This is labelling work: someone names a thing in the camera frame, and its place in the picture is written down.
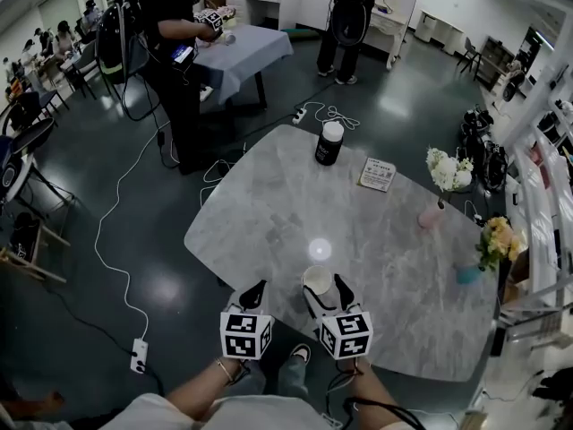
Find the bracelet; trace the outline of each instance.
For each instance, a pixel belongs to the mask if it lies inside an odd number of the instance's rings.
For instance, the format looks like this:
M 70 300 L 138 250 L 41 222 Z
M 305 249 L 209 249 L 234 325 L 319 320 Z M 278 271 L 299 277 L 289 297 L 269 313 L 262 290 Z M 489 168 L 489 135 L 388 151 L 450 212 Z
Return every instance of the bracelet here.
M 223 365 L 223 362 L 221 362 L 221 360 L 219 360 L 219 359 L 217 359 L 215 361 L 217 362 L 217 365 L 219 365 L 221 367 L 221 369 L 223 371 L 225 371 L 225 374 L 229 378 L 229 382 L 231 383 L 232 381 L 234 381 L 233 376 L 227 371 L 227 369 L 225 368 L 225 365 Z

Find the dark green floor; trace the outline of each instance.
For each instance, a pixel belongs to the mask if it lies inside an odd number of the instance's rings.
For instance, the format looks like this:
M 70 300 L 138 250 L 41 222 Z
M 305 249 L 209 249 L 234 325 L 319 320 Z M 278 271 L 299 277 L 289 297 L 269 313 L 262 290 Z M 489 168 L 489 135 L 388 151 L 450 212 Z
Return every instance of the dark green floor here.
M 355 86 L 335 85 L 313 100 L 334 105 L 339 112 L 362 122 L 356 131 L 346 133 L 347 146 L 363 148 L 374 158 L 396 164 L 402 174 L 435 192 L 425 166 L 426 149 L 436 146 L 453 153 L 462 115 L 483 100 L 471 75 L 459 77 L 457 59 L 412 37 L 408 40 L 402 59 L 391 73 L 386 72 L 383 57 L 361 56 L 356 72 L 360 81 Z M 294 56 L 263 72 L 269 109 L 239 118 L 238 135 L 289 113 L 294 104 L 332 81 L 316 76 L 318 41 L 300 41 L 294 47 Z M 131 348 L 133 339 L 141 336 L 143 317 L 125 307 L 125 276 L 106 270 L 93 244 L 98 219 L 115 202 L 117 179 L 137 159 L 155 127 L 152 118 L 134 123 L 124 116 L 99 78 L 92 86 L 98 101 L 75 93 L 68 101 L 71 111 L 62 110 L 56 117 L 59 128 L 37 154 L 44 175 L 80 200 L 64 232 L 73 248 L 52 257 L 52 264 L 68 283 L 54 288 L 78 316 L 104 327 Z M 255 99 L 254 81 L 249 81 L 236 102 Z M 149 105 L 136 84 L 130 84 L 127 100 L 134 114 Z M 210 108 L 209 102 L 204 108 Z M 321 126 L 313 119 L 314 109 L 309 106 L 301 127 L 318 133 Z M 161 109 L 158 121 L 167 121 Z M 273 127 L 248 137 L 247 148 Z M 243 143 L 244 139 L 239 139 L 227 150 L 242 148 Z M 168 148 L 164 152 L 170 163 Z M 121 203 L 104 223 L 100 239 L 100 252 L 107 261 L 133 276 L 129 300 L 150 316 L 148 361 L 167 390 L 219 355 L 218 314 L 230 294 L 184 248 L 184 234 L 200 208 L 199 191 L 205 186 L 202 176 L 182 177 L 177 170 L 164 168 L 153 142 L 124 180 Z M 54 203 L 52 197 L 34 188 L 35 203 L 41 202 L 44 209 Z M 463 210 L 464 200 L 470 198 L 470 194 L 457 195 L 452 203 Z M 486 209 L 483 196 L 476 192 L 475 205 L 486 216 L 486 211 L 502 211 L 503 200 L 493 196 Z M 23 397 L 38 399 L 58 390 L 66 404 L 52 418 L 72 419 L 106 413 L 127 405 L 138 394 L 156 390 L 153 379 L 132 373 L 125 353 L 99 332 L 77 323 L 41 285 L 1 269 L 0 368 Z M 263 362 L 270 375 L 303 337 L 277 323 L 273 339 Z M 312 345 L 316 348 L 309 384 L 312 394 L 322 400 L 335 370 L 326 353 Z M 471 400 L 483 362 L 468 383 L 438 383 L 379 372 L 403 405 L 434 412 L 456 411 Z

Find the white cabinet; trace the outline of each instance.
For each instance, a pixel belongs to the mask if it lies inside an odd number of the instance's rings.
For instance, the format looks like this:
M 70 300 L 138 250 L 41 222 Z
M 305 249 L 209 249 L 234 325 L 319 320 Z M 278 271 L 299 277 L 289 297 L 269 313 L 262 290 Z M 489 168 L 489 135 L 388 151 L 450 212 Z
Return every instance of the white cabinet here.
M 265 17 L 278 19 L 278 29 L 293 29 L 298 15 L 298 0 L 227 0 L 236 8 L 236 19 L 244 24 L 257 25 Z

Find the blue vase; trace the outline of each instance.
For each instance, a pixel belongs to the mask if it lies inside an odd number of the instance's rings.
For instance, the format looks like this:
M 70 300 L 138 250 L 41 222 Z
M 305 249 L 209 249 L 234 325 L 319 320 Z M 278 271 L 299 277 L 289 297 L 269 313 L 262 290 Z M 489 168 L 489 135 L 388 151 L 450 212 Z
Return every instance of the blue vase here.
M 483 271 L 477 264 L 473 266 L 460 266 L 456 268 L 458 284 L 468 285 L 482 277 Z

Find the phone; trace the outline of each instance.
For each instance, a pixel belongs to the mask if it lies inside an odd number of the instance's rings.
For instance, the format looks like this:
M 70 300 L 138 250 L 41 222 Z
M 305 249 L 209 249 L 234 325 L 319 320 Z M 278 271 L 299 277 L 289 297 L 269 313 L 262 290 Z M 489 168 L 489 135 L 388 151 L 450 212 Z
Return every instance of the phone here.
M 193 47 L 180 45 L 171 55 L 171 58 L 178 64 L 182 64 L 184 60 L 193 52 Z

